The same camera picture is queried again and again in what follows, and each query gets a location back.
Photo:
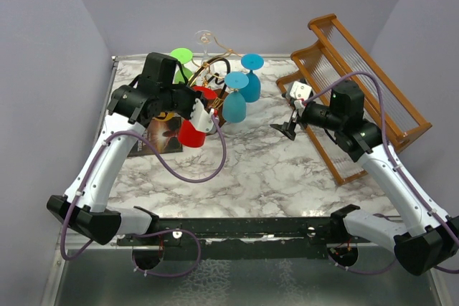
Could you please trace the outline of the blue plastic goblet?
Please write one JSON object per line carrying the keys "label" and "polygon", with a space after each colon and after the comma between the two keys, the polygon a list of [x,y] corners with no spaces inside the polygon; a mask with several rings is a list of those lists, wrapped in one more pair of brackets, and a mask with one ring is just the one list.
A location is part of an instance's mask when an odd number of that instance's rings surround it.
{"label": "blue plastic goblet", "polygon": [[248,76],[243,72],[231,72],[224,79],[231,93],[224,99],[222,116],[229,123],[241,123],[246,117],[246,101],[240,90],[246,87],[248,82]]}
{"label": "blue plastic goblet", "polygon": [[261,83],[259,77],[255,74],[255,70],[259,70],[264,65],[264,59],[255,53],[246,54],[241,59],[241,65],[248,70],[246,74],[249,82],[247,86],[240,90],[245,102],[256,102],[260,98]]}

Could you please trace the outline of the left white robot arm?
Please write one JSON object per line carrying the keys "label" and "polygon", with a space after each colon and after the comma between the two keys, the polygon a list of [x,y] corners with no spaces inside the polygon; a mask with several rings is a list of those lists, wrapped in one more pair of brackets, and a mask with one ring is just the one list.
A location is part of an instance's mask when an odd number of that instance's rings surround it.
{"label": "left white robot arm", "polygon": [[109,209],[114,181],[133,146],[151,121],[161,113],[173,113],[191,123],[191,135],[205,136],[213,127],[200,91],[173,82],[178,59],[152,52],[137,78],[111,95],[99,138],[82,170],[61,196],[51,196],[47,209],[62,222],[61,236],[76,231],[99,244],[114,236],[133,234],[140,243],[158,238],[154,215],[149,211]]}

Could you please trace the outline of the clear wine glass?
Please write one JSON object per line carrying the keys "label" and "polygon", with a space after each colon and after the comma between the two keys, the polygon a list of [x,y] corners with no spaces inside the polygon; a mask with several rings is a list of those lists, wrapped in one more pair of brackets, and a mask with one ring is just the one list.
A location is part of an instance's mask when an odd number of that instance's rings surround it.
{"label": "clear wine glass", "polygon": [[194,38],[197,44],[200,45],[203,50],[202,63],[208,62],[210,60],[208,48],[214,41],[213,33],[209,30],[199,30],[195,33]]}

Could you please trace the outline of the yellow plastic goblet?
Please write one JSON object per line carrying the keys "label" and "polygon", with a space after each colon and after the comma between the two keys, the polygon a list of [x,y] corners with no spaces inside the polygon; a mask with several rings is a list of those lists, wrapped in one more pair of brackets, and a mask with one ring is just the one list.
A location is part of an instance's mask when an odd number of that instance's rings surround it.
{"label": "yellow plastic goblet", "polygon": [[175,113],[162,112],[156,116],[157,121],[168,121],[175,116]]}

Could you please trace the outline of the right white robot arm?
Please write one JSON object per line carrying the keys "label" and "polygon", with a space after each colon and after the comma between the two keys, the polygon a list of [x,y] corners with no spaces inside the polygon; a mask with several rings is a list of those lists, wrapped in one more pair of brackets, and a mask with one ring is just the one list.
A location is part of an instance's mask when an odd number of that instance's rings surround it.
{"label": "right white robot arm", "polygon": [[392,252],[415,276],[437,268],[458,251],[458,218],[423,191],[379,126],[364,119],[364,93],[358,84],[344,80],[329,88],[330,102],[322,105],[315,102],[309,85],[295,81],[285,93],[294,108],[290,120],[274,128],[291,140],[297,125],[333,132],[335,144],[377,182],[402,218],[394,223],[346,206],[331,215],[331,237],[337,242],[353,236],[369,240]]}

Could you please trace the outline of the green plastic goblet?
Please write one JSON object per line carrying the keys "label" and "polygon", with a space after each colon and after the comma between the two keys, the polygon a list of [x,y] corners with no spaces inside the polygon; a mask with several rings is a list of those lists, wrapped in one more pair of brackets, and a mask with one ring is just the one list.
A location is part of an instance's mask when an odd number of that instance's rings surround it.
{"label": "green plastic goblet", "polygon": [[193,76],[193,72],[186,68],[185,64],[192,61],[193,53],[190,49],[180,47],[171,51],[170,56],[179,61],[179,69],[174,76],[174,84],[187,84]]}

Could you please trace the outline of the red plastic goblet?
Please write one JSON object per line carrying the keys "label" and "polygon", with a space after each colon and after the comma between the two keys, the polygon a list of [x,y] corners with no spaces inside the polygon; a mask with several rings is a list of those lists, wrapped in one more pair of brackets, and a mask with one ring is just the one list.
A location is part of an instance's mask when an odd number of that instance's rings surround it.
{"label": "red plastic goblet", "polygon": [[[206,100],[217,98],[216,92],[208,87],[193,86],[193,89],[202,92]],[[197,131],[189,120],[184,120],[179,130],[178,141],[189,148],[200,148],[204,145],[206,136],[206,133]]]}

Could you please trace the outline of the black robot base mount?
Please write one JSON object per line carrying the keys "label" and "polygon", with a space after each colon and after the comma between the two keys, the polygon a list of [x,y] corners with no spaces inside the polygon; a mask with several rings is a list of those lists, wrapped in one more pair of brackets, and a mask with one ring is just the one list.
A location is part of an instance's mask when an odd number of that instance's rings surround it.
{"label": "black robot base mount", "polygon": [[268,218],[162,218],[153,222],[152,233],[173,229],[179,233],[150,238],[127,235],[117,240],[120,247],[164,250],[169,260],[193,260],[197,244],[202,259],[325,259],[327,248],[344,245],[347,237],[331,228],[329,217]]}

